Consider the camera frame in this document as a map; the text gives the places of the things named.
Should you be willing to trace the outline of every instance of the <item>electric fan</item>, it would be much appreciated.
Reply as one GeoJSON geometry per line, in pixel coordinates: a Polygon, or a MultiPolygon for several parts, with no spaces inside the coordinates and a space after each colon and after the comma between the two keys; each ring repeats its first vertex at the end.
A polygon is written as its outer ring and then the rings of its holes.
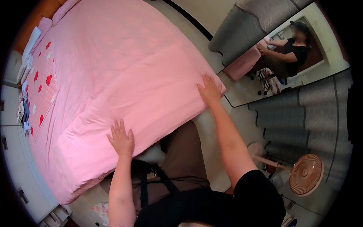
{"type": "Polygon", "coordinates": [[[290,171],[290,188],[298,197],[310,195],[319,186],[323,178],[324,165],[321,158],[315,154],[303,155],[297,160],[294,166],[290,168],[262,158],[263,147],[259,143],[252,143],[248,145],[247,148],[255,164],[263,162],[276,168],[290,171]]]}

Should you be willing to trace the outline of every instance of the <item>white pillow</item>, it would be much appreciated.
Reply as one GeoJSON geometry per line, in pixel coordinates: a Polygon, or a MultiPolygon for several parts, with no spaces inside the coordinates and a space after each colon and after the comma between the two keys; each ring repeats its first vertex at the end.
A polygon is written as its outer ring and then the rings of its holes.
{"type": "Polygon", "coordinates": [[[27,58],[27,56],[30,54],[30,51],[32,50],[34,44],[36,43],[36,41],[40,37],[40,34],[41,34],[41,31],[39,30],[39,28],[35,27],[33,29],[32,34],[30,35],[28,43],[25,46],[23,56],[21,57],[22,62],[24,62],[25,59],[27,58]]]}

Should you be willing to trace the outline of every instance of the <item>black shirt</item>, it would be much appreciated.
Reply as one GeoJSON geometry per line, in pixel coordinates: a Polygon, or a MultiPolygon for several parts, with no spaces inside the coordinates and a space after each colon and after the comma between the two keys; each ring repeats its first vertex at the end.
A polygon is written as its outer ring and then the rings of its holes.
{"type": "Polygon", "coordinates": [[[285,63],[288,74],[292,77],[297,74],[297,70],[301,67],[307,59],[308,48],[306,46],[293,46],[294,38],[288,38],[284,46],[283,54],[293,52],[296,56],[296,62],[285,63]]]}
{"type": "Polygon", "coordinates": [[[234,197],[206,188],[169,195],[142,209],[134,226],[177,227],[185,221],[217,227],[281,226],[285,214],[276,188],[261,171],[252,170],[237,182],[234,197]]]}

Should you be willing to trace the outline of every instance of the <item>reflected person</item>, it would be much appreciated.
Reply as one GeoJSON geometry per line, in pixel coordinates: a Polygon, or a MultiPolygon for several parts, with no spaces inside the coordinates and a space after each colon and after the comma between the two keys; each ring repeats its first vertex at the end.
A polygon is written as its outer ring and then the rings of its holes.
{"type": "Polygon", "coordinates": [[[291,21],[290,23],[293,26],[292,38],[272,41],[263,39],[269,45],[283,46],[284,51],[282,53],[269,50],[259,43],[256,45],[262,56],[247,73],[248,76],[252,76],[263,68],[269,68],[279,78],[293,77],[297,74],[298,68],[306,62],[307,53],[311,48],[310,32],[302,22],[291,21]]]}

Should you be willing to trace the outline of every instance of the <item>gray curtain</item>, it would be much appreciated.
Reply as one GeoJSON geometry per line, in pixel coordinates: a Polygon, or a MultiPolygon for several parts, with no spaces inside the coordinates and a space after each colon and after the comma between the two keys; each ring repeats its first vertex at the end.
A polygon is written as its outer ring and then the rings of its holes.
{"type": "Polygon", "coordinates": [[[209,44],[228,66],[311,0],[237,0],[209,44]]]}
{"type": "Polygon", "coordinates": [[[348,69],[248,104],[257,112],[256,127],[265,128],[268,154],[290,166],[304,154],[317,154],[324,163],[322,183],[340,189],[352,152],[346,117],[351,85],[348,69]]]}

